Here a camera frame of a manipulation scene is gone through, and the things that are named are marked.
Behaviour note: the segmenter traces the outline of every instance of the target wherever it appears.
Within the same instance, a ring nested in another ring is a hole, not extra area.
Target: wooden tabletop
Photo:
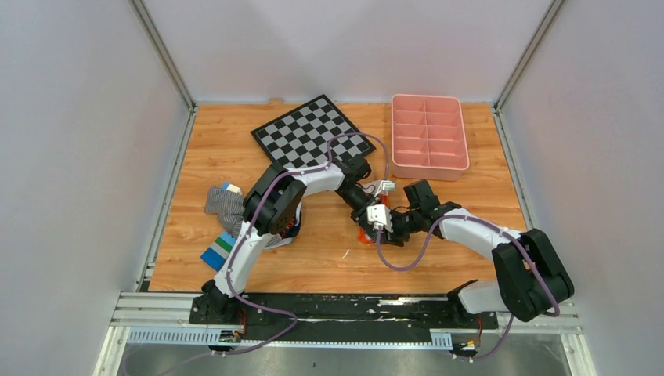
[[[296,106],[199,107],[157,254],[151,291],[199,291],[216,274],[200,260],[223,231],[216,215],[203,212],[207,192],[226,181],[248,192],[270,163],[249,131]],[[389,104],[338,106],[361,131],[381,137],[390,147]],[[489,106],[464,104],[463,112],[471,167],[456,182],[430,181],[432,189],[441,202],[455,201],[484,219],[525,230]],[[381,148],[367,160],[373,169],[367,181],[379,179],[384,169]],[[402,188],[415,180],[393,179],[398,188],[390,194],[392,207],[407,205]],[[375,246],[357,241],[357,225],[349,218],[351,210],[334,192],[306,197],[302,210],[298,237],[285,247],[263,251],[247,291],[447,292],[471,279],[495,278],[491,262],[460,244],[436,238],[414,269],[405,273],[388,269]],[[386,258],[398,266],[410,264],[424,236],[413,235],[403,248],[384,246]]]

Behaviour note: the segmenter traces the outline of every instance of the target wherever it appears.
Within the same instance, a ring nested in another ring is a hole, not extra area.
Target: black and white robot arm
[[[359,184],[359,180],[366,178],[371,171],[362,156],[335,161],[322,171],[286,176],[268,192],[270,184],[285,171],[277,164],[271,165],[245,197],[244,222],[239,235],[244,241],[237,241],[231,251],[236,255],[230,273],[229,262],[226,262],[215,276],[214,283],[206,284],[204,291],[216,286],[218,291],[214,293],[221,293],[220,298],[224,301],[229,300],[233,297],[227,280],[230,276],[233,290],[242,293],[258,256],[270,238],[285,229],[301,199],[318,192],[334,191],[351,207],[351,219],[369,238],[381,244],[403,246],[411,233],[429,231],[437,220],[446,216],[433,235],[467,246],[493,261],[496,268],[497,280],[471,281],[449,293],[458,299],[467,313],[512,312],[519,320],[529,321],[552,306],[532,271],[524,265],[522,255],[505,234],[511,235],[528,250],[557,302],[569,298],[574,292],[572,282],[544,232],[537,229],[525,233],[509,229],[496,232],[467,220],[474,216],[453,202],[441,204],[425,180],[404,187],[410,206],[407,211],[400,212],[386,208],[379,195],[394,190],[393,182],[378,180],[370,184],[370,190]],[[266,194],[265,203],[259,207]],[[259,214],[251,226],[257,210]]]

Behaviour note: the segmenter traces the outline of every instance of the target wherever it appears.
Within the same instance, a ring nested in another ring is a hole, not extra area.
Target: white wall
[[[664,2],[575,0],[507,105],[600,376],[662,374]]]
[[[146,0],[198,101],[495,100],[550,0]]]
[[[0,374],[88,375],[186,121],[127,1],[0,2]]]

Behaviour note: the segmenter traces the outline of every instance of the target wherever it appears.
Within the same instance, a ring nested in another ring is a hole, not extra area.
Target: pink plastic container
[[[392,97],[392,172],[457,180],[470,166],[461,102],[451,96]]]

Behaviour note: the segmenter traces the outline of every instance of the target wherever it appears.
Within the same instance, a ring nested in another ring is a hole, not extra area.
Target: gray cloth
[[[243,197],[239,193],[224,190],[220,186],[213,186],[207,192],[207,201],[205,202],[205,212],[207,214],[217,214],[217,220],[222,224],[224,230],[232,237],[236,238],[240,235],[240,228],[242,227],[242,213],[244,207],[242,206]],[[266,247],[270,247],[281,241],[280,235],[275,235],[267,243]]]

